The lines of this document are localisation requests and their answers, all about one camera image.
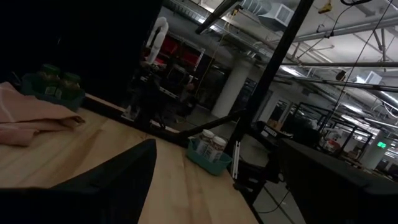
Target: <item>desk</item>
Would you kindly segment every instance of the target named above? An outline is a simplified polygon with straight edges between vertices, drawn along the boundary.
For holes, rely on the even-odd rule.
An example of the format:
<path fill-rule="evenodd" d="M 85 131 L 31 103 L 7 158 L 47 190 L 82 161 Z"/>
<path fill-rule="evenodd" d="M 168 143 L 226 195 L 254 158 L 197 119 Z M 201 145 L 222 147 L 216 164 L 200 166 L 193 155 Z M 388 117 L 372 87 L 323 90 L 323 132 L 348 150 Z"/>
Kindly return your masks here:
<path fill-rule="evenodd" d="M 154 138 L 157 161 L 140 224 L 257 223 L 227 172 L 213 177 L 172 143 L 80 109 L 75 131 L 42 133 L 29 147 L 0 146 L 0 187 L 51 187 L 141 141 Z"/>

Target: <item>fluorescent light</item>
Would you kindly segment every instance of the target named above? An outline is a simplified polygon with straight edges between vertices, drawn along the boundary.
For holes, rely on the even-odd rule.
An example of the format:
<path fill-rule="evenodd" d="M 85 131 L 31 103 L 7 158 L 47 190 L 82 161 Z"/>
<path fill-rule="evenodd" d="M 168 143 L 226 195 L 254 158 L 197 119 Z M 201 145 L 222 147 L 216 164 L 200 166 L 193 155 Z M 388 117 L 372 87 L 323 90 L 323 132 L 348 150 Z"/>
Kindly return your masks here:
<path fill-rule="evenodd" d="M 361 78 L 361 77 L 356 77 L 356 82 L 355 83 L 366 83 L 366 81 Z"/>
<path fill-rule="evenodd" d="M 392 124 L 387 124 L 387 123 L 384 123 L 384 122 L 381 122 L 381 121 L 376 121 L 374 119 L 365 118 L 365 120 L 366 121 L 372 121 L 372 122 L 375 122 L 377 124 L 385 125 L 385 126 L 392 127 L 392 128 L 398 128 L 398 126 L 395 126 L 395 125 L 392 125 Z"/>
<path fill-rule="evenodd" d="M 390 4 L 391 1 L 393 1 L 393 0 L 390 0 L 390 1 L 389 1 L 389 0 L 385 0 L 385 2 L 388 3 L 388 4 Z M 397 7 L 396 5 L 394 5 L 394 3 L 391 3 L 391 6 L 392 6 L 396 11 L 398 11 L 398 7 Z"/>
<path fill-rule="evenodd" d="M 292 74 L 292 75 L 294 75 L 296 77 L 301 77 L 301 74 L 299 72 L 297 72 L 296 70 L 292 69 L 292 68 L 289 68 L 289 67 L 286 67 L 286 66 L 281 66 L 280 68 L 283 71 L 285 71 L 287 73 L 290 73 L 290 74 Z"/>
<path fill-rule="evenodd" d="M 355 106 L 351 106 L 351 105 L 347 105 L 347 104 L 344 104 L 344 106 L 347 107 L 348 109 L 354 111 L 354 112 L 363 113 L 363 111 L 360 108 L 357 108 Z"/>
<path fill-rule="evenodd" d="M 398 100 L 392 97 L 390 94 L 386 93 L 385 91 L 380 91 L 384 96 L 388 97 L 390 100 L 394 101 L 395 103 L 398 103 Z"/>

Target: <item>pink cloth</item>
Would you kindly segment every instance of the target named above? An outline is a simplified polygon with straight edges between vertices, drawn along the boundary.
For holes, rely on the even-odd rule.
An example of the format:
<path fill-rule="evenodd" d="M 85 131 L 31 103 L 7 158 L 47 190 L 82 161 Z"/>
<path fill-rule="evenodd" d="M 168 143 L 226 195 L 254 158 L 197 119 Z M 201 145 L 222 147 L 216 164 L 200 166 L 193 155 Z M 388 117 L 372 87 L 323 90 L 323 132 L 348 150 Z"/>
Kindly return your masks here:
<path fill-rule="evenodd" d="M 68 108 L 24 96 L 0 84 L 0 144 L 28 146 L 40 131 L 73 129 L 85 121 Z"/>

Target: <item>ceiling pipe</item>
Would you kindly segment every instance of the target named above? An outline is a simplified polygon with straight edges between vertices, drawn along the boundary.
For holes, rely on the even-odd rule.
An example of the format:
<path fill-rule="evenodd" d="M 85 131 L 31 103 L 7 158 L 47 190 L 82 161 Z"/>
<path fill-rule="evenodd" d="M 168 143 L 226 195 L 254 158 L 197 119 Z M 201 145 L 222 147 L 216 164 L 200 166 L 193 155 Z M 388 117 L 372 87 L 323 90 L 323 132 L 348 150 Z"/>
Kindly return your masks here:
<path fill-rule="evenodd" d="M 349 24 L 349 25 L 345 25 L 345 26 L 336 27 L 336 29 L 334 30 L 334 37 L 339 36 L 339 35 L 354 34 L 357 32 L 373 30 L 377 26 L 377 23 L 379 22 L 379 20 L 380 20 L 380 18 L 377 18 L 377 19 L 373 19 L 373 20 L 367 21 L 367 22 L 360 22 L 357 24 Z M 388 27 L 393 27 L 396 25 L 398 25 L 398 17 L 394 14 L 392 16 L 385 17 L 385 19 L 383 19 L 380 22 L 380 24 L 377 28 L 378 29 L 388 28 Z M 330 32 L 331 32 L 331 29 L 322 29 L 316 33 L 304 34 L 304 35 L 298 36 L 294 39 L 294 42 L 302 42 L 302 41 L 324 38 L 326 35 L 330 34 Z"/>
<path fill-rule="evenodd" d="M 346 83 L 343 81 L 333 81 L 333 80 L 321 80 L 317 78 L 307 78 L 307 77 L 294 77 L 290 75 L 276 75 L 277 78 L 282 80 L 293 80 L 293 81 L 301 81 L 301 82 L 310 82 L 310 83 L 321 83 L 333 86 L 346 86 L 352 88 L 359 88 L 363 90 L 376 90 L 376 91 L 385 91 L 385 92 L 393 92 L 398 93 L 398 87 L 396 86 L 385 86 L 385 85 L 372 85 L 372 84 L 363 84 L 363 83 Z"/>
<path fill-rule="evenodd" d="M 333 62 L 333 63 L 282 63 L 285 66 L 301 67 L 366 67 L 366 68 L 398 68 L 398 62 Z"/>

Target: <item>pillar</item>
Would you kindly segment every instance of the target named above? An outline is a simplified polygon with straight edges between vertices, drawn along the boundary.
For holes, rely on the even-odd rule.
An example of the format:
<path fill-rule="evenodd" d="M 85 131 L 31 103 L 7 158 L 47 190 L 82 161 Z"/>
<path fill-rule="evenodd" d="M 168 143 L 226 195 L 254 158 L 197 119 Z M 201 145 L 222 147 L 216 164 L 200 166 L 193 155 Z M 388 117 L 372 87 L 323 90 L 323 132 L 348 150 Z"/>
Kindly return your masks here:
<path fill-rule="evenodd" d="M 253 63 L 253 61 L 243 58 L 235 61 L 235 66 L 232 69 L 232 72 L 224 85 L 223 91 L 213 107 L 213 110 L 211 111 L 214 116 L 222 118 L 229 114 L 229 111 L 231 111 L 231 108 L 234 105 L 235 100 L 244 85 L 244 82 L 250 74 Z"/>
<path fill-rule="evenodd" d="M 265 105 L 259 120 L 260 121 L 264 121 L 267 122 L 269 120 L 269 118 L 272 115 L 272 112 L 274 112 L 276 105 L 278 104 L 279 100 L 281 100 L 282 97 L 280 97 L 279 94 L 277 94 L 276 92 L 272 92 L 271 97 L 269 98 L 267 104 Z"/>
<path fill-rule="evenodd" d="M 392 141 L 387 139 L 387 134 L 380 131 L 379 134 L 373 139 L 372 144 L 370 144 L 366 149 L 363 157 L 361 158 L 361 163 L 368 169 L 375 169 L 379 164 L 387 149 L 390 147 Z M 385 148 L 378 146 L 379 144 L 386 144 Z"/>

